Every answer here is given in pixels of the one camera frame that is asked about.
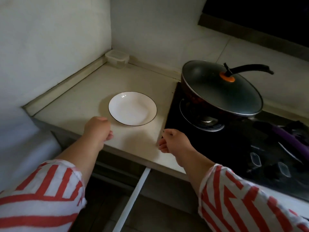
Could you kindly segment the white plate with dark rim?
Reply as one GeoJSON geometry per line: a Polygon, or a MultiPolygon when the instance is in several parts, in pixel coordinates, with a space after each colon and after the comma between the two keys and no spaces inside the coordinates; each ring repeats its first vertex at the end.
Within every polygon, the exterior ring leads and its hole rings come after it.
{"type": "Polygon", "coordinates": [[[140,92],[122,92],[109,102],[110,115],[127,126],[142,126],[150,123],[157,115],[156,103],[140,92]]]}

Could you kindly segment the clear plastic container with lid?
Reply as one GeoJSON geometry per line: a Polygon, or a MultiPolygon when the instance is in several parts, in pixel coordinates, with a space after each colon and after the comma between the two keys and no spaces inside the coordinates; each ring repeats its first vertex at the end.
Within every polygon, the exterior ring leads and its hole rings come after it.
{"type": "Polygon", "coordinates": [[[105,57],[108,63],[119,69],[125,68],[130,59],[129,54],[115,49],[108,51],[105,57]]]}

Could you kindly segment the black gas stove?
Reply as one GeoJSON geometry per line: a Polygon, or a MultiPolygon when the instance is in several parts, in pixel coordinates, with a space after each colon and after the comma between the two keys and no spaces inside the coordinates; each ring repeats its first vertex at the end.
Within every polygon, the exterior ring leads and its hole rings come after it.
{"type": "Polygon", "coordinates": [[[272,125],[279,126],[309,146],[309,126],[263,111],[253,120],[207,131],[194,121],[190,109],[178,82],[165,128],[183,132],[198,152],[238,176],[309,202],[309,164],[271,130],[272,125]]]}

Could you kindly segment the person's right hand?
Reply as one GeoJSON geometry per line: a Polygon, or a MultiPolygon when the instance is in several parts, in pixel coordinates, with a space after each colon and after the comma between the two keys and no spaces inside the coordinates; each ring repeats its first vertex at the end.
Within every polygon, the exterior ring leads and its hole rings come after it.
{"type": "Polygon", "coordinates": [[[183,167],[184,155],[195,152],[195,148],[191,145],[187,136],[179,130],[173,129],[173,136],[170,138],[161,138],[158,142],[159,150],[162,153],[172,154],[179,166],[183,167]]]}

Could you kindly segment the white cabinet drawer edge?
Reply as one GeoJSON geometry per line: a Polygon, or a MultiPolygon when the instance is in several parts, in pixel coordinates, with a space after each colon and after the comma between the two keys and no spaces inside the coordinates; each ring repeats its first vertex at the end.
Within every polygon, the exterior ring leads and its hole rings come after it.
{"type": "Polygon", "coordinates": [[[139,196],[139,193],[140,193],[150,171],[151,171],[151,168],[148,168],[148,167],[145,168],[145,170],[144,170],[143,174],[141,175],[136,187],[133,190],[133,193],[131,194],[128,202],[126,203],[126,206],[124,207],[117,223],[115,224],[112,232],[121,232],[122,227],[124,226],[126,219],[129,215],[137,197],[139,196]]]}

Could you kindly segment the person's left forearm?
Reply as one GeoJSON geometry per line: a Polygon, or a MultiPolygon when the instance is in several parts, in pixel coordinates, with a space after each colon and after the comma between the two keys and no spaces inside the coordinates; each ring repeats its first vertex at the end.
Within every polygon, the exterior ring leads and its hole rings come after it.
{"type": "Polygon", "coordinates": [[[86,185],[103,142],[81,138],[70,157],[40,164],[20,183],[0,191],[0,232],[69,232],[86,206],[86,185]]]}

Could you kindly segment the person's left hand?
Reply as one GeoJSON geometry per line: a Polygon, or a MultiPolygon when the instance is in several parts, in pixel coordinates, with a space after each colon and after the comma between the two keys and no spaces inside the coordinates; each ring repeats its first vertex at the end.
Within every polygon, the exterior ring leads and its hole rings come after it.
{"type": "Polygon", "coordinates": [[[111,122],[106,117],[92,117],[84,127],[83,136],[100,151],[109,131],[111,131],[111,122]]]}

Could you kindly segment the purple handled utensil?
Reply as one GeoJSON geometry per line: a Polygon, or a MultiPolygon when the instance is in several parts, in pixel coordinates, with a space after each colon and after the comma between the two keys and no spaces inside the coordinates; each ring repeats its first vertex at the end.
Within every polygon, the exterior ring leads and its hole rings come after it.
{"type": "Polygon", "coordinates": [[[272,125],[272,132],[277,135],[282,142],[289,144],[291,147],[297,151],[302,157],[303,161],[309,164],[309,146],[300,142],[295,136],[285,131],[279,126],[272,125]]]}

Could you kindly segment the person's right forearm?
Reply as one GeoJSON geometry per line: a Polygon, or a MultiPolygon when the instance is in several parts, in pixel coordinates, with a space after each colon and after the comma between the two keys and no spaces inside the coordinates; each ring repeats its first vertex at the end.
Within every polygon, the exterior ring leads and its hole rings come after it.
{"type": "Polygon", "coordinates": [[[260,187],[198,152],[178,154],[198,196],[198,213],[214,232],[309,232],[309,221],[260,187]]]}

